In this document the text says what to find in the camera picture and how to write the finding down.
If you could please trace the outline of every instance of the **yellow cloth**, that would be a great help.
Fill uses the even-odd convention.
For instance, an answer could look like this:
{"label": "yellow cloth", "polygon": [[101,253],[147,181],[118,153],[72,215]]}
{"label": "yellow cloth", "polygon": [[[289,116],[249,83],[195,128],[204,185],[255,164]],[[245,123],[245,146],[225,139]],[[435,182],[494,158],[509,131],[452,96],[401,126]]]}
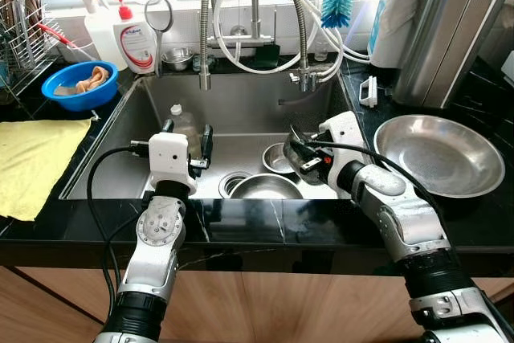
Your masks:
{"label": "yellow cloth", "polygon": [[32,221],[91,126],[91,120],[0,123],[0,215]]}

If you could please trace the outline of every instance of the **red pump cap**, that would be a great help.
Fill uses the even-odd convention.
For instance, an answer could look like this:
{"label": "red pump cap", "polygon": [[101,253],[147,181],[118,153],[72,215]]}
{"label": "red pump cap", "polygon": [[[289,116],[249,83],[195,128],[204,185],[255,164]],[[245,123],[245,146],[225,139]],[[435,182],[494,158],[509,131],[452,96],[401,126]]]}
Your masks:
{"label": "red pump cap", "polygon": [[123,0],[118,1],[120,1],[121,3],[120,8],[118,10],[121,20],[132,19],[132,10],[123,3]]}

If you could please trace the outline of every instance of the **wooden cabinet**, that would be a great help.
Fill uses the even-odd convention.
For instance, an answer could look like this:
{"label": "wooden cabinet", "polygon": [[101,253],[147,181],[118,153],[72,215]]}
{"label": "wooden cabinet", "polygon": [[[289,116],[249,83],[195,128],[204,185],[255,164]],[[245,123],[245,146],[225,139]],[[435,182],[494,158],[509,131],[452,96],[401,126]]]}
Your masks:
{"label": "wooden cabinet", "polygon": [[102,326],[0,267],[0,335],[5,343],[91,343]]}
{"label": "wooden cabinet", "polygon": [[[100,270],[20,269],[95,318],[105,318],[108,293]],[[476,282],[494,300],[514,291],[514,278]],[[161,340],[362,343],[419,337],[422,329],[410,316],[408,300],[401,277],[183,271]]]}

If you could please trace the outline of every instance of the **blue plastic bowl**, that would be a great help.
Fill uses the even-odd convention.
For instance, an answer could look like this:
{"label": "blue plastic bowl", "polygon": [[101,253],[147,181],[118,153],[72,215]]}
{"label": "blue plastic bowl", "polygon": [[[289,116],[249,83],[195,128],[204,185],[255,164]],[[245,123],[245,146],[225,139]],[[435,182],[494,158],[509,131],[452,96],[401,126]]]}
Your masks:
{"label": "blue plastic bowl", "polygon": [[[109,72],[108,79],[99,87],[89,92],[83,92],[74,96],[55,96],[54,90],[58,86],[75,86],[80,80],[86,80],[92,74],[93,68],[100,66]],[[66,110],[71,112],[82,112],[97,108],[102,104],[108,103],[115,95],[117,90],[116,80],[118,79],[118,69],[113,63],[103,62],[82,62],[68,66],[56,72],[45,80],[41,87],[41,92],[49,100],[54,100]]]}

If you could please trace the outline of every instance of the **white bottle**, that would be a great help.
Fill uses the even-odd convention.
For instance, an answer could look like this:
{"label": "white bottle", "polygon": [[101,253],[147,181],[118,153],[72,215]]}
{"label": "white bottle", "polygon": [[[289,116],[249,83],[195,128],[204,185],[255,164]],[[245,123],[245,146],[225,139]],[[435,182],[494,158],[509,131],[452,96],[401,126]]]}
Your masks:
{"label": "white bottle", "polygon": [[189,143],[189,152],[192,158],[200,158],[202,149],[200,145],[200,135],[196,129],[193,114],[182,111],[180,104],[174,104],[171,109],[171,119],[173,120],[173,132],[185,134]]}
{"label": "white bottle", "polygon": [[88,10],[88,14],[84,18],[84,25],[100,59],[105,62],[114,63],[118,70],[127,68],[127,63],[123,56],[121,56],[114,39],[114,33],[112,32],[112,25],[115,22],[113,20],[114,15],[111,14],[107,2],[105,0],[83,1]]}
{"label": "white bottle", "polygon": [[119,0],[121,21],[114,24],[114,36],[130,69],[137,74],[153,72],[156,43],[152,28],[143,15],[134,17],[132,10]]}

